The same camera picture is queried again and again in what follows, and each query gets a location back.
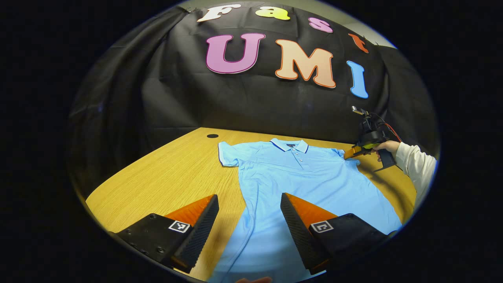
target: light blue polo shirt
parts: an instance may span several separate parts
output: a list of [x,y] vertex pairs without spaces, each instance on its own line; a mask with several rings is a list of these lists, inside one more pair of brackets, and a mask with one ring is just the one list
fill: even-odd
[[222,165],[239,167],[246,208],[208,281],[270,276],[274,283],[293,283],[315,276],[302,264],[281,212],[283,192],[338,216],[353,213],[384,234],[397,230],[401,223],[393,206],[358,171],[360,161],[343,156],[342,150],[303,140],[219,143]]

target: white sleeve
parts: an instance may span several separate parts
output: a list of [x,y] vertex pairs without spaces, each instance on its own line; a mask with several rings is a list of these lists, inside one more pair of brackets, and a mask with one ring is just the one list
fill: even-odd
[[414,209],[419,207],[426,196],[432,181],[437,160],[422,153],[418,146],[400,143],[396,151],[396,164],[409,176],[417,192]]

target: blue letter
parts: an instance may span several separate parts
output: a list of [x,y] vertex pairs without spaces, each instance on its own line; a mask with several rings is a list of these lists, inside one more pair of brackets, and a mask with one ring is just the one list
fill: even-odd
[[351,72],[353,73],[353,87],[351,92],[361,98],[369,98],[369,94],[365,90],[365,81],[363,80],[363,72],[365,70],[362,66],[356,64],[352,61],[347,61],[348,66],[351,67]]

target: orange letter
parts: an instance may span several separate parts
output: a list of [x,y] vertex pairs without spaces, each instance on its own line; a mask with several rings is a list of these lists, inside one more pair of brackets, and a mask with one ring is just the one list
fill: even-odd
[[365,44],[365,42],[363,42],[360,38],[358,38],[358,36],[356,36],[354,34],[351,34],[351,33],[348,33],[348,34],[353,38],[353,40],[355,41],[356,46],[358,46],[359,49],[361,49],[365,53],[369,53],[369,51],[367,49],[365,49],[365,47],[363,47],[363,45]]
[[295,63],[305,81],[311,78],[316,69],[316,76],[313,78],[315,83],[331,89],[336,87],[332,78],[332,53],[317,48],[310,57],[307,57],[297,42],[278,39],[276,43],[281,46],[281,68],[276,71],[278,77],[288,80],[297,79],[299,75],[293,70]]
[[239,7],[241,7],[240,4],[232,4],[232,5],[209,8],[206,15],[204,15],[204,17],[198,19],[197,21],[204,22],[208,20],[218,19],[221,17],[221,15],[219,15],[218,13],[227,14],[230,12],[230,10],[232,10],[232,8],[239,8]]

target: yellow letter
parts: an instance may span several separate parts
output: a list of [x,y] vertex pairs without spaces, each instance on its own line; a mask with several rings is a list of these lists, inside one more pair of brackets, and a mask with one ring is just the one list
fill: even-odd
[[197,21],[204,22],[208,20],[218,19],[221,17],[221,15],[219,15],[218,13],[227,14],[230,12],[230,10],[232,10],[232,8],[239,8],[239,7],[241,7],[240,4],[232,4],[232,5],[209,8],[206,15],[204,15],[204,17],[198,19]]
[[302,78],[307,81],[316,69],[316,76],[313,81],[320,86],[335,88],[336,83],[332,78],[332,53],[317,48],[310,57],[297,42],[285,39],[278,39],[276,43],[281,46],[281,68],[276,71],[276,75],[282,79],[295,80],[299,75],[293,70],[293,64],[297,65]]
[[278,7],[260,7],[260,11],[256,11],[255,14],[261,17],[276,18],[279,20],[287,21],[290,19],[288,16],[288,11]]

